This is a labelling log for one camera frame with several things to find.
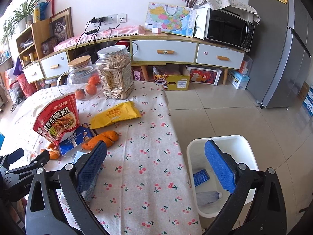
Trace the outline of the red white gift box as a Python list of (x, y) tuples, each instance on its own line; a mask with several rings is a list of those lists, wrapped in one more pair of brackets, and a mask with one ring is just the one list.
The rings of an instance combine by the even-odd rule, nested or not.
[(201, 83), (208, 85), (218, 85), (222, 70), (210, 67), (192, 67), (186, 66), (192, 83)]

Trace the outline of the cherry print tablecloth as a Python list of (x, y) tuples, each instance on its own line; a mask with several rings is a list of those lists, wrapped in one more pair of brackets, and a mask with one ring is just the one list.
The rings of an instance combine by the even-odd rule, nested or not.
[[(98, 134), (114, 130), (119, 140), (108, 149), (90, 209), (110, 234), (202, 234), (165, 91), (149, 82), (134, 82), (134, 86), (126, 100), (98, 94), (77, 101), (81, 123), (90, 123), (92, 117), (120, 102), (133, 101), (141, 113), (140, 118), (97, 129)], [(58, 87), (40, 90), (14, 115), (1, 115), (5, 136), (1, 154), (24, 149), (12, 168), (28, 164), (49, 145), (32, 129), (33, 112), (60, 95)]]

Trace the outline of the clear plastic water bottle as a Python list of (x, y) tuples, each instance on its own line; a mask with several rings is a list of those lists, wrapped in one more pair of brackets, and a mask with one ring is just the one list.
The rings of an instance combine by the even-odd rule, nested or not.
[(223, 197), (222, 192), (216, 190), (196, 193), (196, 200), (198, 206), (205, 206), (212, 203), (215, 203)]

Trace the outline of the glass jar with wooden lid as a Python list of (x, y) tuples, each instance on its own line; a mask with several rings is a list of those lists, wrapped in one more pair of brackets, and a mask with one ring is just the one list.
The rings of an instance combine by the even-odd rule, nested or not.
[(85, 55), (78, 57), (68, 63), (69, 70), (63, 73), (57, 79), (57, 87), (61, 94), (75, 92), (77, 88), (83, 88), (86, 93), (84, 100), (87, 101), (101, 93), (101, 83), (97, 86), (97, 93), (93, 96), (87, 94), (85, 87), (88, 83), (89, 77), (98, 74), (95, 65), (92, 63), (91, 56)]

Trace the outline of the wooden shelf unit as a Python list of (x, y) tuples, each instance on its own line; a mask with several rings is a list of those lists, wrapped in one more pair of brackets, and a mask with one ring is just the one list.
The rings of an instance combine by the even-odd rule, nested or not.
[(51, 19), (32, 23), (16, 39), (19, 59), (28, 83), (43, 80), (45, 74), (40, 60), (44, 58), (42, 43), (50, 37)]

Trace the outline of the white wooden TV cabinet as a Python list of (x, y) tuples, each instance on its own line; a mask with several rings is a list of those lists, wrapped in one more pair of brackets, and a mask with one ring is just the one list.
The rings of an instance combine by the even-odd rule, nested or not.
[(183, 64), (188, 66), (209, 66), (228, 70), (239, 70), (244, 52), (232, 47), (211, 43), (197, 38), (174, 34), (132, 35), (87, 41), (78, 46), (53, 52), (27, 65), (23, 72), (29, 83), (56, 78), (68, 71), (68, 63), (85, 51), (96, 47), (126, 43), (132, 54), (132, 66)]

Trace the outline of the colourful map puzzle board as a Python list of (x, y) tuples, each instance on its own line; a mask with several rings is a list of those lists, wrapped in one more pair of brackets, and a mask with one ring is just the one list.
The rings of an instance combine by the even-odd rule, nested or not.
[(160, 28), (161, 32), (192, 38), (194, 36), (197, 10), (185, 6), (150, 2), (144, 29)]

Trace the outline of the floral cloth on microwave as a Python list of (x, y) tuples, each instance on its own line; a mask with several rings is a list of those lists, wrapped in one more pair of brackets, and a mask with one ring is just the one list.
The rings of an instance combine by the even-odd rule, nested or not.
[(261, 17), (258, 12), (250, 5), (242, 3), (239, 0), (197, 0), (196, 6), (204, 7), (207, 6), (212, 10), (225, 9), (227, 7), (232, 7), (246, 13), (253, 15), (253, 21), (259, 24)]

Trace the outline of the stacked blue white cartons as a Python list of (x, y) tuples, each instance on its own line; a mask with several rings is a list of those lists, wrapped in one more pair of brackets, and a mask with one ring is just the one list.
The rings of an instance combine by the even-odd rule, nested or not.
[(313, 89), (312, 85), (308, 90), (308, 93), (302, 102), (303, 106), (305, 107), (307, 113), (312, 117), (313, 116)]

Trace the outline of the yellow snack packet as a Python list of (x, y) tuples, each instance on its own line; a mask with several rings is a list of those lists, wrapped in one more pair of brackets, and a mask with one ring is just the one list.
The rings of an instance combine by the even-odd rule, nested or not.
[(136, 118), (141, 118), (141, 113), (135, 107), (135, 103), (133, 101), (122, 102), (92, 117), (90, 128), (99, 129), (120, 121)]

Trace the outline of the silver double-door refrigerator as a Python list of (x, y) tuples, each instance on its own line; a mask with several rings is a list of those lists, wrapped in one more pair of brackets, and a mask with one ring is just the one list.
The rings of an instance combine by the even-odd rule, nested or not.
[(248, 91), (261, 108), (291, 107), (312, 62), (312, 17), (302, 0), (249, 0), (261, 17), (249, 56)]

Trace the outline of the blue cardboard box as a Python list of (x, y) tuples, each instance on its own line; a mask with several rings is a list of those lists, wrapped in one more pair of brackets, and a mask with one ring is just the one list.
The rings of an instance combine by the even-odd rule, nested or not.
[(195, 187), (209, 181), (210, 176), (208, 175), (207, 171), (205, 169), (202, 169), (196, 173), (193, 174), (194, 178), (194, 185)]

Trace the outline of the light blue carton box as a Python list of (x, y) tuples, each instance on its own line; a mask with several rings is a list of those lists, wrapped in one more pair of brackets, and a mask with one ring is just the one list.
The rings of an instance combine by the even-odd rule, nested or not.
[(227, 79), (237, 90), (245, 90), (250, 77), (242, 75), (237, 70), (228, 70)]

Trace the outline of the yellow cardboard box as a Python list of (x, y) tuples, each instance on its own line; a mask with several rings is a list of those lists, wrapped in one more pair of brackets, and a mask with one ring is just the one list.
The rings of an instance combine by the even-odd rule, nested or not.
[(155, 83), (168, 91), (188, 90), (190, 74), (182, 64), (157, 65), (152, 67)]

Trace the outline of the red instant noodle bag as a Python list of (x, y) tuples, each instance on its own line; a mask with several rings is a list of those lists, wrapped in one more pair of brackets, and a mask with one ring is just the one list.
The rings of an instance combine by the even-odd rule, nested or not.
[(59, 145), (79, 127), (80, 120), (73, 92), (59, 96), (33, 111), (32, 129), (54, 145)]

